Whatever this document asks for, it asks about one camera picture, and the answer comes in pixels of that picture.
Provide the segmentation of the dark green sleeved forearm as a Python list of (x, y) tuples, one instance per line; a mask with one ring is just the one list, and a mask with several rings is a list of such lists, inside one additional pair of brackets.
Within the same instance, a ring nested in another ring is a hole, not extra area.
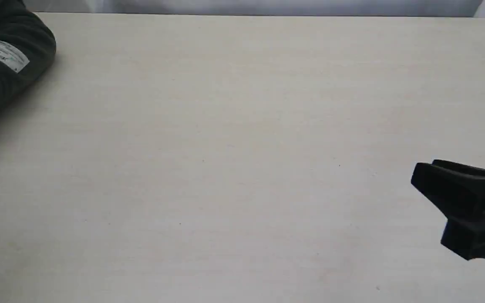
[(56, 39), (22, 0), (0, 0), (0, 109), (52, 65)]

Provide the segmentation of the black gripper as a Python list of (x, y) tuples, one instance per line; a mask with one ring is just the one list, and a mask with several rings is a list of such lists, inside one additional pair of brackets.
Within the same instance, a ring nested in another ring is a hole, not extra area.
[(485, 169), (435, 159), (416, 163), (410, 183), (446, 217), (441, 244), (465, 260), (485, 259)]

